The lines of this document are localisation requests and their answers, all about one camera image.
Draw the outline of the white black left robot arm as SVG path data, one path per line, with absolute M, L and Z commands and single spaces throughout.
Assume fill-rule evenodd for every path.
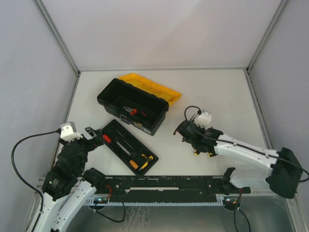
M 54 167 L 45 176 L 43 199 L 28 227 L 29 232 L 64 232 L 92 194 L 102 189 L 105 175 L 95 168 L 85 169 L 88 153 L 104 145 L 102 129 L 85 128 L 88 140 L 77 133 L 73 122 L 60 126 L 63 145 Z

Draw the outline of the black orange combination pliers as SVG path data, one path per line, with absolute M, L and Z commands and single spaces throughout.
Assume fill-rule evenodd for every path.
M 143 111 L 141 111 L 141 110 L 139 110 L 137 108 L 130 108 L 128 106 L 124 106 L 123 108 L 127 112 L 129 112 L 132 116 L 143 116 L 143 117 L 146 117 L 146 114 Z

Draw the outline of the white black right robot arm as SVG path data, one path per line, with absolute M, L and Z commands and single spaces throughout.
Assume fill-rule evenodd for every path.
M 229 189 L 265 187 L 286 199 L 294 198 L 304 170 L 291 150 L 255 147 L 212 127 L 198 127 L 188 120 L 184 120 L 175 132 L 192 146 L 196 155 L 221 155 L 246 163 L 244 168 L 226 170 L 223 182 Z

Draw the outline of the red handled screwdriver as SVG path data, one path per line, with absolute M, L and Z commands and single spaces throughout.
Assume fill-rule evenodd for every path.
M 129 160 L 132 159 L 132 149 L 128 149 L 122 140 L 115 140 L 112 139 L 110 136 L 103 134 L 103 139 L 105 141 L 105 144 L 109 146 L 109 148 L 119 157 L 125 157 L 127 156 Z

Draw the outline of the black toolbox tray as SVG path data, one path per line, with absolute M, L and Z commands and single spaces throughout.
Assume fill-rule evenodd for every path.
M 102 128 L 105 145 L 137 176 L 143 177 L 159 157 L 142 144 L 117 120 Z

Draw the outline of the yellow black small screwdriver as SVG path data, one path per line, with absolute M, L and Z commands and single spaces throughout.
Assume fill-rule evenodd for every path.
M 144 168 L 149 164 L 149 162 L 152 161 L 152 160 L 154 159 L 153 156 L 146 157 L 144 154 L 142 154 L 142 156 L 146 158 L 146 161 L 145 161 L 145 163 L 141 166 L 140 170 L 144 169 Z

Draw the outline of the yellow black plastic toolbox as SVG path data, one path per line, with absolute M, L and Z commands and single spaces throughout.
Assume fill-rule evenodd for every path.
M 97 96 L 106 112 L 153 136 L 169 108 L 182 94 L 136 73 L 114 78 Z M 137 108 L 146 114 L 132 116 L 123 107 Z

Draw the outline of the thin metal rod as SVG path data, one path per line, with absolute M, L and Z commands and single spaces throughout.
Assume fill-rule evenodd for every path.
M 117 144 L 120 145 L 129 155 L 135 156 L 137 154 L 136 150 L 129 144 L 129 142 L 122 133 L 120 133 L 119 131 L 117 131 L 117 133 L 119 135 Z

